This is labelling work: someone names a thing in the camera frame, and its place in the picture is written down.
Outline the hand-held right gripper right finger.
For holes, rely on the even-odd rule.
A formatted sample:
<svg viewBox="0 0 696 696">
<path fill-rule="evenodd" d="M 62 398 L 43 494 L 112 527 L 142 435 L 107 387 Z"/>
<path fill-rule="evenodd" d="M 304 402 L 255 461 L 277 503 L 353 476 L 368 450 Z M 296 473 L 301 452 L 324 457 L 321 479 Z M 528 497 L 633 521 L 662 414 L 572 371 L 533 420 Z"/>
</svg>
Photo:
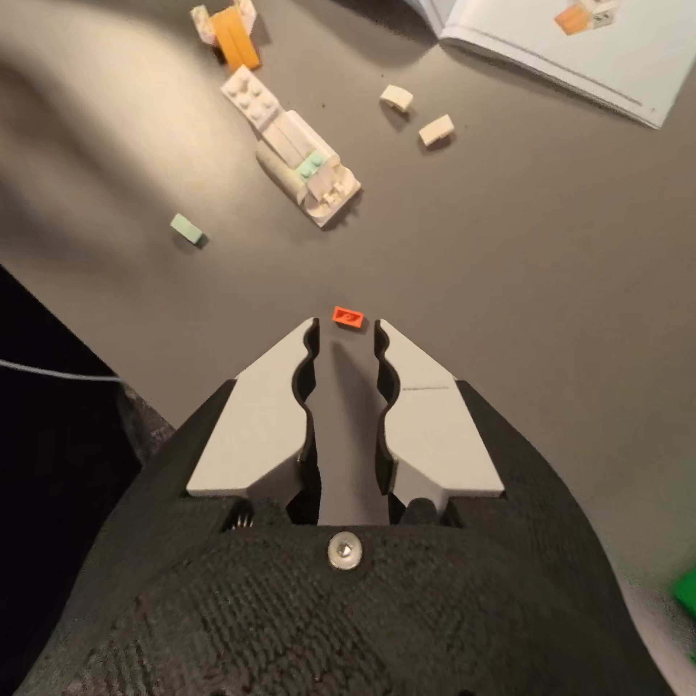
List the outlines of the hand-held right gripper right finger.
<svg viewBox="0 0 696 696">
<path fill-rule="evenodd" d="M 505 490 L 453 374 L 385 319 L 374 325 L 376 477 L 395 498 L 498 498 Z"/>
</svg>

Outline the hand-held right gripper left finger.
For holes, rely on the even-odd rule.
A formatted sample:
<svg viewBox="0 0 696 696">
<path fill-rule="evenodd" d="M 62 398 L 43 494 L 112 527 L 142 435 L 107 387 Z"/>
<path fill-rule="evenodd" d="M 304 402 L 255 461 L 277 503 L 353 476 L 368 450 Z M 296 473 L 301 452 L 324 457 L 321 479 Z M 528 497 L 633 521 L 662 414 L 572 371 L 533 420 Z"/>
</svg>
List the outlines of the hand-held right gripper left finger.
<svg viewBox="0 0 696 696">
<path fill-rule="evenodd" d="M 234 379 L 186 491 L 194 497 L 321 495 L 314 419 L 319 319 L 308 318 Z"/>
</svg>

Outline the orange and white lego assembly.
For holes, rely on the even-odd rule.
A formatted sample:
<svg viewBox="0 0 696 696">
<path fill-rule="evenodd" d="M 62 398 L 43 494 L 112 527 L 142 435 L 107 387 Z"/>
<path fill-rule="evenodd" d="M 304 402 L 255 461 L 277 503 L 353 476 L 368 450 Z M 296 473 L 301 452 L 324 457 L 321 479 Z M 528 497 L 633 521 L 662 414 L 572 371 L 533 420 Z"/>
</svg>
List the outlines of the orange and white lego assembly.
<svg viewBox="0 0 696 696">
<path fill-rule="evenodd" d="M 257 19 L 252 1 L 231 1 L 227 8 L 214 14 L 199 4 L 189 14 L 200 41 L 217 50 L 231 72 L 240 67 L 260 67 L 262 61 L 251 38 Z"/>
</svg>

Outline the mint green lego brick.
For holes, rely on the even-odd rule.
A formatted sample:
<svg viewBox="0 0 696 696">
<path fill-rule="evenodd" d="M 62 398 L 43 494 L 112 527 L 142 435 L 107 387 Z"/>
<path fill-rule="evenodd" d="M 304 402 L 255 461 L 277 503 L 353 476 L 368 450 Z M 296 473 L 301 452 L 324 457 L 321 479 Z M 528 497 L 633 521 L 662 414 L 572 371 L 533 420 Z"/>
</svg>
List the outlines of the mint green lego brick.
<svg viewBox="0 0 696 696">
<path fill-rule="evenodd" d="M 203 248 L 208 242 L 206 234 L 182 214 L 174 215 L 170 221 L 170 227 L 196 248 Z"/>
</svg>

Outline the cream curved lego brick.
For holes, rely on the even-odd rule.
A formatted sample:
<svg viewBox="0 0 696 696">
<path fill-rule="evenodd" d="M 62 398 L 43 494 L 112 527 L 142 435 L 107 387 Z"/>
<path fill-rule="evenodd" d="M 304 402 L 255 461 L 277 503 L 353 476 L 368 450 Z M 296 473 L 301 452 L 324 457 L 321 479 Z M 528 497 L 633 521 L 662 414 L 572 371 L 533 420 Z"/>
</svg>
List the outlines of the cream curved lego brick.
<svg viewBox="0 0 696 696">
<path fill-rule="evenodd" d="M 435 144 L 445 141 L 455 133 L 455 125 L 448 114 L 426 124 L 419 130 L 419 138 L 426 148 L 432 148 Z"/>
<path fill-rule="evenodd" d="M 379 97 L 381 103 L 403 115 L 408 115 L 411 112 L 413 100 L 413 93 L 395 84 L 388 84 Z"/>
</svg>

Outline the empty green plastic bin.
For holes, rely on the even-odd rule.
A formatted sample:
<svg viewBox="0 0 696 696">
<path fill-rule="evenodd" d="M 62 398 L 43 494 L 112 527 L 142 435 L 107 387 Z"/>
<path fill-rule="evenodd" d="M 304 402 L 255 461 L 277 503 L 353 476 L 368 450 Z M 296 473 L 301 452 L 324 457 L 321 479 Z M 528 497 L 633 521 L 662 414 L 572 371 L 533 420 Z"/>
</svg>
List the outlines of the empty green plastic bin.
<svg viewBox="0 0 696 696">
<path fill-rule="evenodd" d="M 695 567 L 683 573 L 672 585 L 672 596 L 695 621 Z"/>
</svg>

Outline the open instruction booklet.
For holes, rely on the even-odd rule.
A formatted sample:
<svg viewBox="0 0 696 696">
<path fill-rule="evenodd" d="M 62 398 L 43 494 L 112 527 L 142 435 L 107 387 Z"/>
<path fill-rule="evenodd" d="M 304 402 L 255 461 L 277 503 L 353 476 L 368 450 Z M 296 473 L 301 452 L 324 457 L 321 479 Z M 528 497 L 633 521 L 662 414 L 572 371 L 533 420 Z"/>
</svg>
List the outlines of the open instruction booklet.
<svg viewBox="0 0 696 696">
<path fill-rule="evenodd" d="M 406 1 L 441 42 L 660 129 L 695 64 L 694 1 Z"/>
</svg>

